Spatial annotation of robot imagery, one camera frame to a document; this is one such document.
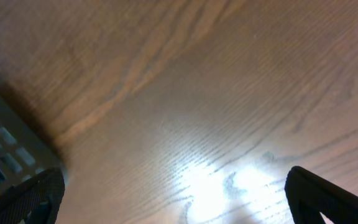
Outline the grey plastic basket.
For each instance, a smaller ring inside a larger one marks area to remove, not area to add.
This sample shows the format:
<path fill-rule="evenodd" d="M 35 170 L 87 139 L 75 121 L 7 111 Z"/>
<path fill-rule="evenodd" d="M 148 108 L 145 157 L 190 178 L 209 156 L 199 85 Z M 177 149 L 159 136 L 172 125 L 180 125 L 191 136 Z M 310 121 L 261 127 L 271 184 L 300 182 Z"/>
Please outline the grey plastic basket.
<path fill-rule="evenodd" d="M 67 183 L 63 162 L 0 97 L 0 195 L 55 167 Z"/>

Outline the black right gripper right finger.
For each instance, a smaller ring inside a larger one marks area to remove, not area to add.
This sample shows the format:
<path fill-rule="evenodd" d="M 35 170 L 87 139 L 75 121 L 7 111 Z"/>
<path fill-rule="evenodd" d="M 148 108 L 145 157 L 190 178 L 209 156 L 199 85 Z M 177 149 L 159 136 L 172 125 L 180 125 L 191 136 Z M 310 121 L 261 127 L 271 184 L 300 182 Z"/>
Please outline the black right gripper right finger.
<path fill-rule="evenodd" d="M 320 176 L 294 166 L 287 175 L 285 194 L 296 224 L 358 223 L 358 196 Z"/>

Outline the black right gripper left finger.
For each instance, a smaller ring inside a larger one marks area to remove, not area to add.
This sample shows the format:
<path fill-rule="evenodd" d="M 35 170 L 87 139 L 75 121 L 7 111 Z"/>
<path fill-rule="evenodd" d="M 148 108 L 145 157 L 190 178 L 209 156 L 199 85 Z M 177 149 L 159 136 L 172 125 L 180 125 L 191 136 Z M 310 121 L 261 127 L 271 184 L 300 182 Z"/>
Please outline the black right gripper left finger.
<path fill-rule="evenodd" d="M 0 223 L 54 224 L 64 192 L 62 171 L 44 170 L 0 194 Z"/>

